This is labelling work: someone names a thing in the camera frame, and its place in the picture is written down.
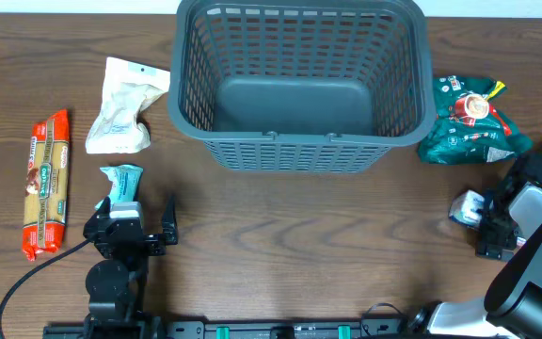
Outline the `green instant coffee bag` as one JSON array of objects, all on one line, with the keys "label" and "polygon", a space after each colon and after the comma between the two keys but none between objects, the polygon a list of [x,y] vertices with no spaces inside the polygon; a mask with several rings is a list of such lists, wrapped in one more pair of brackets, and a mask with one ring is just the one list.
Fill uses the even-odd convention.
[{"label": "green instant coffee bag", "polygon": [[436,77],[437,119],[419,145],[419,158],[429,164],[483,164],[529,151],[533,142],[493,104],[506,90],[490,77]]}]

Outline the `white tissue multipack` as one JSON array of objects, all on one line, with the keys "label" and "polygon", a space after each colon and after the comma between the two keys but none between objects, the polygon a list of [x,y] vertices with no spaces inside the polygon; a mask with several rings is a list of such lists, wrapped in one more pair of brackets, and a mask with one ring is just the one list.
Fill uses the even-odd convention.
[{"label": "white tissue multipack", "polygon": [[455,198],[449,209],[448,218],[468,228],[477,230],[482,219],[485,198],[468,190]]}]

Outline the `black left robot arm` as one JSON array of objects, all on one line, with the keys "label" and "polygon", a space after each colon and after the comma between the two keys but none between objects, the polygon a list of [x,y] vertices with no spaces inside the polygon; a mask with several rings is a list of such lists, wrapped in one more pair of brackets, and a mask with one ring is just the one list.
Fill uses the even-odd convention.
[{"label": "black left robot arm", "polygon": [[143,311],[149,259],[178,243],[175,200],[167,202],[162,232],[146,234],[139,202],[112,203],[106,197],[87,221],[83,236],[104,258],[87,274],[88,309],[98,326],[149,327],[159,322]]}]

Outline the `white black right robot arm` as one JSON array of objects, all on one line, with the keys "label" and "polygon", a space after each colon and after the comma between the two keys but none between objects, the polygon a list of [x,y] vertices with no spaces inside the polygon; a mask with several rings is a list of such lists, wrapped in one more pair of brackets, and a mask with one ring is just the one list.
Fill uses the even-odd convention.
[{"label": "white black right robot arm", "polygon": [[483,297],[426,306],[410,330],[452,338],[542,338],[542,155],[519,157],[484,195],[461,195],[449,217],[477,231],[477,256],[505,265]]}]

